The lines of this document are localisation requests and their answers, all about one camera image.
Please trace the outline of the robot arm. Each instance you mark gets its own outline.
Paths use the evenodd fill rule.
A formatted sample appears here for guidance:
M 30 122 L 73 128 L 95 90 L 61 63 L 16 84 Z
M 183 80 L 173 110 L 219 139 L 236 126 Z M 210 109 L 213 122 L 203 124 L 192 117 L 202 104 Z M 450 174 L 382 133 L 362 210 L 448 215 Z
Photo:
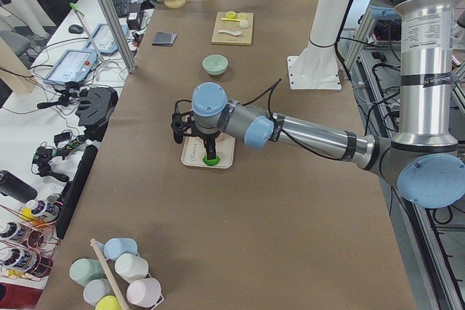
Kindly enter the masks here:
M 453 22 L 461 0 L 371 0 L 373 13 L 394 11 L 401 19 L 400 124 L 391 139 L 358 136 L 230 99 L 214 82 L 197 86 L 191 110 L 175 111 L 174 140 L 203 140 L 216 157 L 216 138 L 230 135 L 249 147 L 286 142 L 380 176 L 406 200 L 443 208 L 464 196 L 464 163 L 449 132 Z

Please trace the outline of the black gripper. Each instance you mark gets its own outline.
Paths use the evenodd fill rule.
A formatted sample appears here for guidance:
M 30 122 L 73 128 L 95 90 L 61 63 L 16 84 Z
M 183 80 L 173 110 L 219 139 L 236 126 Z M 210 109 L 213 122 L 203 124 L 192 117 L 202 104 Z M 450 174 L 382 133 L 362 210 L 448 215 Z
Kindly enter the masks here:
M 216 159 L 216 141 L 220 135 L 220 131 L 214 131 L 212 134 L 207 134 L 196 126 L 193 111 L 179 113 L 174 112 L 171 117 L 171 129 L 174 135 L 174 141 L 181 144 L 185 137 L 199 137 L 203 140 L 203 145 L 206 150 L 206 159 Z

